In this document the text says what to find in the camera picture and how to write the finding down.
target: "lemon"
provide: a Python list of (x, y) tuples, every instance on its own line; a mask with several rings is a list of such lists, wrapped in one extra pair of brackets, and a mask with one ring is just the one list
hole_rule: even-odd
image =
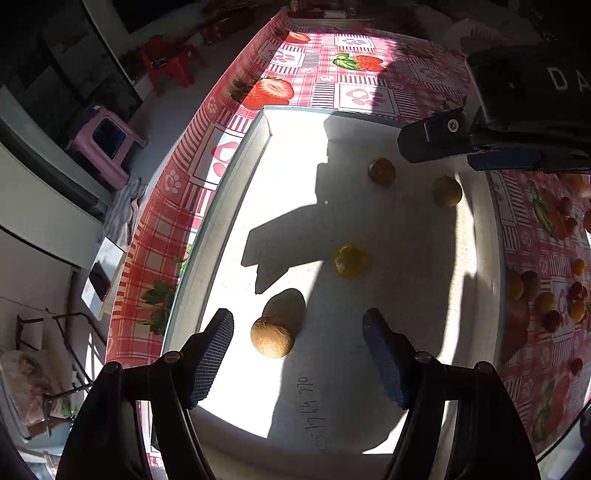
[(335, 255), (335, 267), (339, 277), (353, 278), (363, 273), (368, 266), (368, 256), (364, 250), (345, 245)]

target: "small round fruit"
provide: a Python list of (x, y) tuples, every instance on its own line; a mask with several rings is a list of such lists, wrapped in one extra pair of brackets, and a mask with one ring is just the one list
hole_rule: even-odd
[(521, 274), (521, 281), (524, 297), (528, 301), (533, 300), (541, 289), (540, 276), (533, 270), (526, 270)]
[(550, 310), (542, 317), (542, 327), (548, 333), (554, 333), (562, 323), (562, 314), (558, 310)]
[(583, 227), (588, 233), (591, 233), (591, 208), (585, 212), (583, 217)]
[(569, 316), (575, 323), (579, 323), (585, 316), (585, 304), (581, 300), (573, 300), (570, 304)]
[(295, 339), (287, 329), (275, 325), (273, 316), (261, 317), (251, 327), (251, 342), (267, 358), (282, 358), (294, 346)]
[(573, 202), (568, 197), (562, 197), (558, 203), (558, 210), (563, 215), (568, 215), (573, 209)]
[(572, 235), (574, 233), (574, 229), (577, 228), (577, 220), (572, 217), (568, 217), (564, 222), (564, 229), (568, 235)]
[(569, 361), (569, 370), (573, 374), (573, 376), (577, 376), (581, 373), (583, 369), (583, 361), (580, 358), (575, 358)]
[(379, 157), (369, 164), (368, 175), (378, 185), (387, 187), (396, 178), (396, 167), (387, 158)]
[(579, 281), (576, 281), (570, 286), (569, 296), (573, 300), (583, 300), (584, 287)]
[(505, 276), (507, 298), (519, 300), (523, 295), (523, 281), (515, 270), (509, 270)]
[(353, 278), (363, 273), (368, 266), (365, 251), (354, 245), (339, 248), (335, 255), (335, 267), (339, 277)]
[(578, 277), (583, 275), (583, 272), (585, 271), (585, 262), (581, 258), (578, 258), (577, 260), (573, 261), (572, 269), (575, 276)]
[(433, 198), (439, 206), (456, 206), (462, 199), (462, 195), (462, 187), (456, 179), (447, 175), (435, 179), (433, 183)]
[(534, 302), (535, 311), (540, 315), (546, 315), (550, 310), (554, 310), (554, 295), (551, 291), (543, 291)]

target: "pink plastic stool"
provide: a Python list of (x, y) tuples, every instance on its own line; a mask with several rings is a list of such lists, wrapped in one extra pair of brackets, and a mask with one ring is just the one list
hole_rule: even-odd
[(102, 105), (93, 108), (96, 114), (78, 131), (70, 149), (84, 155), (103, 180), (119, 190), (129, 180), (130, 149), (134, 143), (144, 148), (148, 141), (140, 138), (121, 118)]

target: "strawberry print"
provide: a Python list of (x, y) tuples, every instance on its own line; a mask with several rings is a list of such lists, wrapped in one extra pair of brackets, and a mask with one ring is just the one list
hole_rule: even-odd
[(351, 57), (348, 53), (337, 53), (333, 63), (337, 67), (347, 70), (361, 70), (363, 72), (385, 72), (386, 68), (380, 65), (383, 60), (368, 55)]
[(250, 84), (234, 82), (234, 86), (236, 90), (232, 92), (232, 98), (244, 108), (253, 111), (260, 110), (265, 105), (289, 105), (289, 100), (294, 96), (291, 83), (273, 77)]
[(310, 37), (308, 35), (299, 32), (289, 32), (277, 29), (275, 30), (275, 35), (277, 35), (285, 43), (308, 43), (310, 41)]

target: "tablecloth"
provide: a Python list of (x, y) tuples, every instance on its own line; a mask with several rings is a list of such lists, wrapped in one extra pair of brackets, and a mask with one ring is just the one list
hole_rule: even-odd
[[(290, 23), (280, 11), (242, 50), (187, 126), (141, 215), (113, 308), (106, 360), (148, 364), (163, 337), (145, 325), (142, 294), (176, 285), (179, 258), (227, 164), (262, 105), (343, 109), (412, 122), (461, 101), (469, 77), (459, 53), (361, 26), (349, 31)], [(142, 403), (144, 438), (150, 412)], [(158, 453), (148, 456), (159, 463)]]
[[(498, 368), (538, 454), (564, 433), (589, 399), (591, 365), (587, 361), (591, 333), (587, 321), (575, 323), (569, 317), (567, 295), (577, 280), (590, 290), (589, 268), (579, 277), (571, 270), (572, 261), (577, 258), (591, 264), (590, 236), (582, 227), (590, 204), (588, 199), (572, 198), (570, 216), (579, 225), (572, 236), (558, 240), (544, 229), (535, 214), (531, 182), (537, 190), (547, 189), (558, 200), (571, 197), (565, 183), (556, 175), (523, 171), (491, 172), (491, 178), (501, 217), (507, 270), (537, 272), (542, 291), (553, 292), (556, 308), (564, 320), (556, 332), (548, 333), (535, 313), (534, 302), (526, 303), (525, 314), (530, 318), (527, 341)], [(507, 301), (506, 313), (513, 314), (514, 307)], [(506, 329), (504, 342), (515, 340), (511, 335), (511, 330)], [(569, 360), (574, 358), (583, 360), (583, 370), (576, 377), (569, 371)]]

